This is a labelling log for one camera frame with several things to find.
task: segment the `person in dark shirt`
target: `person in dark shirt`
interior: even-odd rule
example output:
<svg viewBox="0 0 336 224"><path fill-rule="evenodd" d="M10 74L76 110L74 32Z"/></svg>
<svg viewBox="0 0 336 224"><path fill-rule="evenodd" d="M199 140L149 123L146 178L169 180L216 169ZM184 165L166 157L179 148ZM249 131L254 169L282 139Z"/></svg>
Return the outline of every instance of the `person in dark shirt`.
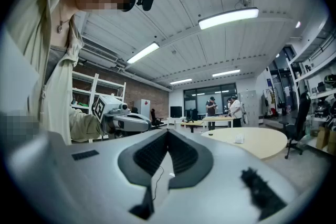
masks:
<svg viewBox="0 0 336 224"><path fill-rule="evenodd" d="M209 117L216 116L217 104L216 104L215 98L213 96L211 96L210 100L208 100L206 102L205 107L206 107L206 111L207 111ZM215 129L215 122L214 121L209 122L208 123L208 128L209 128L209 131L214 130Z"/></svg>

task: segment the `fluorescent light fixture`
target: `fluorescent light fixture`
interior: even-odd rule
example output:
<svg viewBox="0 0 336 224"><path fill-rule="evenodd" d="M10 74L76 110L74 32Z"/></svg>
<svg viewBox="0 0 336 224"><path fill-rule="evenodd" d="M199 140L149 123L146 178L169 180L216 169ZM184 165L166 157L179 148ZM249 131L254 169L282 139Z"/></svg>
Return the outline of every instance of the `fluorescent light fixture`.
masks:
<svg viewBox="0 0 336 224"><path fill-rule="evenodd" d="M155 51L158 48L159 48L158 44L153 42L147 48L143 49L141 52L137 53L131 59L129 59L127 63L135 63L142 57L145 57L146 55L150 54L151 52Z"/></svg>
<svg viewBox="0 0 336 224"><path fill-rule="evenodd" d="M198 21L201 30L220 25L235 20L243 20L258 17L259 10L257 8L243 8L231 10L229 12L220 13L218 15L208 17Z"/></svg>
<svg viewBox="0 0 336 224"><path fill-rule="evenodd" d="M229 90L226 90L226 91L222 91L222 92L229 92ZM215 93L220 93L220 92L215 92Z"/></svg>
<svg viewBox="0 0 336 224"><path fill-rule="evenodd" d="M218 76L224 76L224 75L239 73L239 72L240 72L240 69L237 69L237 70L227 71L227 72L223 72L223 73L212 74L212 76L213 77L218 77Z"/></svg>
<svg viewBox="0 0 336 224"><path fill-rule="evenodd" d="M192 81L192 79L184 79L184 80L174 81L174 82L171 82L170 84L178 84L178 83L183 83L183 82L187 82L187 81Z"/></svg>

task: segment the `cardboard box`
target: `cardboard box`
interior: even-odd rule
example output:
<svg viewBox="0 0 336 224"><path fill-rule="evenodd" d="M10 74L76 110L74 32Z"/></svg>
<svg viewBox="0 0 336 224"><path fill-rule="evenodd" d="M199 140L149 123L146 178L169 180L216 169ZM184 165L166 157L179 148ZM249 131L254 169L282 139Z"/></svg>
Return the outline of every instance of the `cardboard box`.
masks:
<svg viewBox="0 0 336 224"><path fill-rule="evenodd" d="M319 134L317 136L317 141L316 141L316 148L319 150L322 150L327 144L329 140L329 129L324 129L323 131L319 131Z"/></svg>
<svg viewBox="0 0 336 224"><path fill-rule="evenodd" d="M319 134L319 130L310 130L310 136L317 137Z"/></svg>
<svg viewBox="0 0 336 224"><path fill-rule="evenodd" d="M336 132L330 132L329 134L327 151L332 155L336 155Z"/></svg>

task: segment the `door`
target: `door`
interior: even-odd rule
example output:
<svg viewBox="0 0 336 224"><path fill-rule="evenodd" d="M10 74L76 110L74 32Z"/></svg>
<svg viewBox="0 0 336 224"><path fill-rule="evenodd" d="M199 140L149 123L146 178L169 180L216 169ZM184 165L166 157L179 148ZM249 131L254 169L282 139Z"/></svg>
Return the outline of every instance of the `door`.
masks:
<svg viewBox="0 0 336 224"><path fill-rule="evenodd" d="M286 98L286 106L290 111L296 109L295 93L293 92L293 79L291 74L281 74L281 80L283 85L283 94Z"/></svg>

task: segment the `man in white shirt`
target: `man in white shirt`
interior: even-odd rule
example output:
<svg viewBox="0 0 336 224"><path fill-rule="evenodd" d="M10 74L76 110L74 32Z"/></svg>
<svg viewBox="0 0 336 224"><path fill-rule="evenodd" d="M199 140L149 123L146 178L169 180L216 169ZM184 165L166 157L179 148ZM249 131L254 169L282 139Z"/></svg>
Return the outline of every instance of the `man in white shirt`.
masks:
<svg viewBox="0 0 336 224"><path fill-rule="evenodd" d="M242 125L242 117L243 117L243 113L241 111L241 103L240 101L237 99L236 96L232 96L232 100L231 100L232 104L230 106L230 114L231 117L233 117L233 127L241 127Z"/></svg>

